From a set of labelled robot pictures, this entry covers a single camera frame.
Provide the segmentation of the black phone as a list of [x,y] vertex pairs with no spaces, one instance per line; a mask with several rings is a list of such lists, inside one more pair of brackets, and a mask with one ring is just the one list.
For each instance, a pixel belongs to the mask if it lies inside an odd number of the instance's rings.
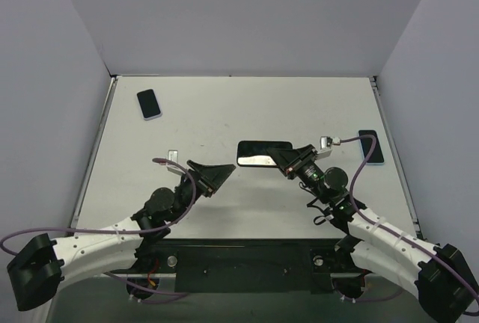
[[240,167],[277,167],[268,149],[292,149],[289,141],[240,141],[237,144],[237,164]]

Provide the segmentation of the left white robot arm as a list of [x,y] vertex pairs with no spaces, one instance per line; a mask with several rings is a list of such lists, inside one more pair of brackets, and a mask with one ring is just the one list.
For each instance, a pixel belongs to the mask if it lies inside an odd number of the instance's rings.
[[17,309],[33,310],[66,286],[98,274],[153,265],[144,247],[165,238],[200,197],[211,197],[234,172],[234,164],[203,165],[188,161],[174,188],[156,189],[135,214],[99,230],[71,229],[52,239],[50,228],[31,229],[33,238],[7,265]]

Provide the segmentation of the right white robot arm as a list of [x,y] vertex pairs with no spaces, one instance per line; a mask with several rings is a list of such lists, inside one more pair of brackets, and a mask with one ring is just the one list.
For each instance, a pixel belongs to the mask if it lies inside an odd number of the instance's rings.
[[453,245],[425,242],[387,222],[353,196],[353,183],[339,167],[321,170],[316,161],[328,155],[308,145],[299,149],[271,148],[269,156],[288,179],[299,179],[326,205],[326,220],[345,236],[337,243],[335,263],[377,274],[414,296],[436,322],[456,322],[470,316],[478,301],[476,281],[463,254]]

